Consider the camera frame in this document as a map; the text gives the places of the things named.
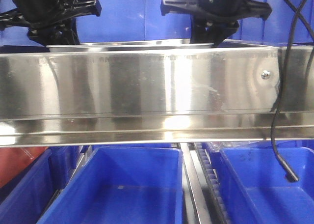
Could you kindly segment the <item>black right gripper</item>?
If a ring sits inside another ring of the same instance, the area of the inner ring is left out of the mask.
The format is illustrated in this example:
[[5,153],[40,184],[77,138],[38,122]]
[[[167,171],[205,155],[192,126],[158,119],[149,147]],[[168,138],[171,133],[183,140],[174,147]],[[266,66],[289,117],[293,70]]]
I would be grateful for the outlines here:
[[161,14],[187,14],[191,18],[191,44],[217,47],[239,29],[239,20],[268,19],[272,8],[255,0],[161,0]]

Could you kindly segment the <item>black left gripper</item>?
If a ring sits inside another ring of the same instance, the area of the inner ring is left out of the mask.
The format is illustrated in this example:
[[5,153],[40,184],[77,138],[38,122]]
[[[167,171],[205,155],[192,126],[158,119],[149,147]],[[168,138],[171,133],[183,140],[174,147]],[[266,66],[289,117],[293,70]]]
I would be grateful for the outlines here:
[[0,29],[25,27],[41,45],[80,44],[76,18],[100,16],[99,0],[12,0],[15,8],[0,15]]

